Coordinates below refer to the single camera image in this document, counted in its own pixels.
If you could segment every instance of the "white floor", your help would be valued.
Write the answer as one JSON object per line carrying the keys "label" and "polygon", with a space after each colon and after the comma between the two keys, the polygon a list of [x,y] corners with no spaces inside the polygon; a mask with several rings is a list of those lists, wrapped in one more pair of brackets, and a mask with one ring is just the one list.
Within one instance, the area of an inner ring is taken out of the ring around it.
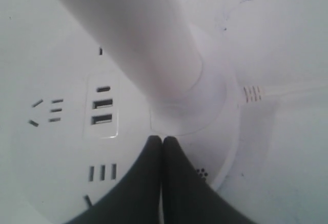
{"label": "white floor", "polygon": [[[241,85],[327,79],[326,1],[181,0],[190,21],[228,50]],[[80,27],[57,0],[0,0],[0,11],[0,210],[13,206],[0,222],[46,224],[10,191],[13,116],[38,56]],[[327,104],[325,90],[244,107],[235,164],[219,194],[258,223],[325,223]]]}

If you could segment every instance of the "white pole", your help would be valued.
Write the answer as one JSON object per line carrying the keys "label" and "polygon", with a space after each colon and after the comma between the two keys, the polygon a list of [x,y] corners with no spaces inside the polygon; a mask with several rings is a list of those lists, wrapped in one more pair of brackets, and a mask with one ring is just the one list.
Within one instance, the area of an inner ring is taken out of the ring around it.
{"label": "white pole", "polygon": [[61,0],[127,77],[155,99],[179,99],[202,61],[177,0]]}

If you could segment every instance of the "electrical socket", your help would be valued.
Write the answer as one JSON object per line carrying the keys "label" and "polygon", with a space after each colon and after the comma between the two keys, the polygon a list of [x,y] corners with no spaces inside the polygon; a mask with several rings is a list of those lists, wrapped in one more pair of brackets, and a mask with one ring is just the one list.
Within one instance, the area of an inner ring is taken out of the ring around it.
{"label": "electrical socket", "polygon": [[113,72],[88,79],[84,136],[113,138],[118,133],[118,78]]}

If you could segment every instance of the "round power strip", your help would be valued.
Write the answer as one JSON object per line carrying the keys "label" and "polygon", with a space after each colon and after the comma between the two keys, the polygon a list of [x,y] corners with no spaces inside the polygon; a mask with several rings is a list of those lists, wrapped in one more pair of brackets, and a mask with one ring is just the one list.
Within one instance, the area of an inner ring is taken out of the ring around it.
{"label": "round power strip", "polygon": [[[215,121],[177,138],[199,176],[217,190],[238,146],[241,93],[227,57],[205,33],[195,27],[192,33],[204,62],[224,77],[227,98]],[[28,203],[53,224],[69,221],[115,187],[149,135],[170,135],[152,129],[146,98],[83,31],[37,66],[16,120],[15,177]]]}

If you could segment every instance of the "white cable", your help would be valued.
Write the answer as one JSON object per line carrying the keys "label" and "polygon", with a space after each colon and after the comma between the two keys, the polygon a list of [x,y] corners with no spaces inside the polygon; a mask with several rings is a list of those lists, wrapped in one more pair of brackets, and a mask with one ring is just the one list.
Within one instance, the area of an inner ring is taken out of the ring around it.
{"label": "white cable", "polygon": [[244,103],[248,104],[267,97],[281,97],[325,88],[328,88],[328,80],[315,80],[278,87],[244,86],[242,92],[245,97]]}

